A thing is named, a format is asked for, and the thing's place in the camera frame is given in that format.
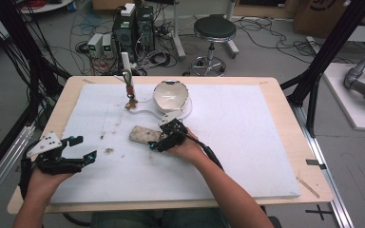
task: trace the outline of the black stool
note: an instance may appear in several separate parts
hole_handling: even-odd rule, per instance
[[[197,75],[206,76],[211,72],[222,76],[226,71],[226,64],[220,58],[213,56],[215,43],[226,43],[236,35],[233,22],[218,16],[209,16],[195,22],[194,32],[205,41],[210,41],[207,56],[198,57],[191,64],[192,71]]]

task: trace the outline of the electronic equipment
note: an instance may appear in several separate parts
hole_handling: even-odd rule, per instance
[[[138,30],[140,35],[141,49],[154,50],[154,22],[153,22],[153,7],[142,6],[137,12]]]
[[[135,15],[136,9],[131,12],[129,9],[126,10],[126,13],[121,12],[115,17],[112,27],[117,54],[121,56],[121,52],[127,52],[131,63],[137,61],[135,49],[137,47],[138,25]]]
[[[112,34],[104,34],[103,35],[103,52],[105,57],[110,59],[114,58],[115,49],[114,49],[114,42],[112,41]]]
[[[87,47],[92,58],[100,58],[103,55],[103,34],[94,34],[87,43]]]
[[[132,16],[133,11],[135,10],[135,4],[133,3],[126,3],[125,9],[121,11],[122,16]]]
[[[43,173],[57,175],[79,173],[82,172],[82,168],[94,163],[97,157],[96,150],[85,154],[80,159],[66,159],[62,157],[62,153],[68,145],[74,146],[80,144],[83,142],[83,139],[83,136],[71,136],[60,140],[54,132],[50,132],[41,141],[30,144],[23,152],[20,163],[21,174],[19,187],[23,199],[28,192],[33,165],[37,166]],[[34,155],[37,155],[37,158],[31,161],[31,157]]]
[[[176,145],[183,144],[185,138],[188,138],[200,145],[207,157],[221,170],[223,170],[221,162],[218,160],[212,149],[189,135],[188,129],[184,126],[183,122],[177,120],[176,117],[178,117],[180,114],[181,112],[174,111],[166,113],[163,116],[159,123],[159,127],[162,130],[161,137],[157,142],[147,142],[149,144],[149,148],[151,150],[163,152],[164,150],[168,150]]]

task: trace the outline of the gray floor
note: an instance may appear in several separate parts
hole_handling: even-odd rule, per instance
[[[80,11],[69,13],[64,10],[56,10],[40,15],[39,20],[42,31],[53,47],[55,57],[72,75],[81,75],[81,72],[75,65],[69,51],[62,48],[71,47],[73,49],[78,42],[88,40],[88,36],[70,35],[72,27],[88,22],[98,25],[111,19],[110,15],[98,15],[91,12],[80,13]],[[181,28],[194,21],[194,17],[182,19]],[[267,21],[259,20],[259,23],[267,23]],[[103,26],[110,28],[111,23],[103,24]],[[97,32],[107,28],[97,28]],[[304,36],[292,32],[292,23],[290,21],[273,21],[272,29],[286,36],[285,44],[292,45],[295,41],[305,41]],[[80,32],[80,27],[77,26],[73,32]],[[182,34],[192,33],[192,24],[182,32]],[[275,47],[279,40],[277,36],[272,35],[267,30],[250,31],[250,35],[259,45],[268,47]],[[283,54],[275,48],[256,46],[249,36],[241,30],[238,31],[234,41],[240,50],[240,54],[235,59],[231,58],[231,54],[223,45],[217,45],[215,51],[215,55],[222,58],[227,64],[225,75],[227,77],[274,77],[280,83],[283,83],[299,75],[309,66],[309,64]],[[170,68],[157,67],[150,69],[147,71],[148,75],[182,75],[191,61],[200,55],[204,55],[208,47],[208,43],[192,36],[182,36],[182,43],[187,54],[184,60],[179,61]],[[294,48],[287,48],[284,51],[305,62],[313,60],[310,56],[300,55]],[[357,62],[365,56],[365,49],[349,43],[338,56]],[[77,56],[75,56],[75,59],[81,66],[81,60]],[[290,94],[290,91],[291,89],[288,89],[284,92]],[[319,145],[354,226],[365,227],[365,131],[352,129],[324,80],[321,80],[318,95],[316,134]],[[0,141],[24,110],[26,101],[26,87],[18,78],[4,52],[0,49]],[[14,220],[14,215],[9,215],[6,207],[19,180],[19,174],[15,172],[15,169],[16,167],[12,168],[0,187],[0,227],[9,227]],[[328,204],[320,204],[319,207],[323,211],[332,211]],[[266,206],[267,214],[278,217],[283,227],[337,227],[333,215],[324,214],[321,216],[317,213],[306,213],[306,210],[316,211],[317,205]],[[75,216],[80,220],[88,221],[90,213],[76,214]],[[55,214],[46,215],[45,225],[46,227],[77,227],[67,222],[61,215]]]

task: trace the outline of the cardboard box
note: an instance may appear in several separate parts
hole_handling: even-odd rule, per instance
[[[135,3],[134,0],[93,0],[95,10],[115,10],[126,3]]]
[[[346,10],[342,0],[301,0],[293,21],[295,33],[327,38]]]
[[[289,19],[293,18],[298,9],[298,0],[286,0],[283,8],[279,7],[261,7],[261,6],[250,6],[241,5],[240,1],[234,8],[233,14],[235,16],[254,16],[254,17],[270,17]]]

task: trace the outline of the person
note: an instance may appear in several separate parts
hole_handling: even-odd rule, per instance
[[[188,134],[195,139],[198,138],[189,128]],[[198,169],[231,227],[273,227],[271,221],[255,200],[217,165],[209,160],[197,143],[185,139],[181,145],[169,149],[168,152],[191,162]],[[72,175],[61,174],[51,176],[35,168],[29,182],[28,194],[13,223],[13,228],[42,227],[43,215],[46,207],[49,205],[50,198],[61,182],[70,178]],[[183,210],[182,214],[186,216],[188,211]],[[98,223],[94,215],[92,222]]]

